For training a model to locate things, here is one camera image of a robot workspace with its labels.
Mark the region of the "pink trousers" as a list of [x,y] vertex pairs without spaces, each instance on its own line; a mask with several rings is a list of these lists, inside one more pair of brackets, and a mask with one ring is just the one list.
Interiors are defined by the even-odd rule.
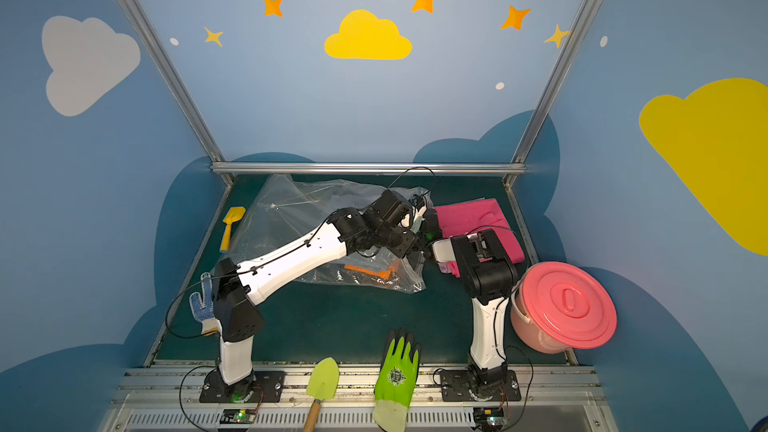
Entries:
[[514,264],[525,260],[523,249],[495,199],[437,206],[435,210],[444,238],[493,229]]

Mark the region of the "clear plastic vacuum bag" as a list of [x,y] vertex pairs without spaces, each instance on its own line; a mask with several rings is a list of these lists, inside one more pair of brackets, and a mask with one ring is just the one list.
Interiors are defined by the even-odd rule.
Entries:
[[433,211],[423,187],[272,175],[211,272],[214,293],[242,291],[258,305],[294,280],[417,293],[425,287],[423,221]]

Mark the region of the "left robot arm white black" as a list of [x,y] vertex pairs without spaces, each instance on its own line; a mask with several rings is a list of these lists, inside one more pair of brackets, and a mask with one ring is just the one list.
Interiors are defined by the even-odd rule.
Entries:
[[263,326],[258,306],[278,289],[351,253],[371,248],[407,252],[426,212],[398,204],[391,211],[370,205],[363,210],[339,209],[303,237],[261,257],[238,264],[226,259],[217,265],[219,281],[213,311],[220,334],[217,372],[232,386],[253,375],[253,336]]

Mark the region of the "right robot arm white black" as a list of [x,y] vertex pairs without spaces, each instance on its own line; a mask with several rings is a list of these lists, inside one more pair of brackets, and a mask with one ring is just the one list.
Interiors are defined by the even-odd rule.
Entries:
[[508,382],[503,314],[520,280],[515,263],[499,237],[501,231],[509,230],[500,225],[480,225],[448,237],[442,233],[434,209],[426,212],[420,229],[426,241],[427,259],[440,265],[454,263],[471,298],[473,335],[468,388],[478,397],[487,396]]

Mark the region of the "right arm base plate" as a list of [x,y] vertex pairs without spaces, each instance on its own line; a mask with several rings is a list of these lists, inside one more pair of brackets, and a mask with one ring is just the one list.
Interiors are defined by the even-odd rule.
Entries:
[[514,371],[482,381],[469,369],[439,368],[433,375],[444,402],[520,402],[522,394]]

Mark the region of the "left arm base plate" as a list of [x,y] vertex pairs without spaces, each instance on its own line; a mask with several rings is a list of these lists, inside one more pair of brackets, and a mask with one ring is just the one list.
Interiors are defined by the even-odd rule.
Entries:
[[199,396],[200,403],[278,403],[285,373],[254,370],[245,378],[228,385],[218,368],[210,371]]

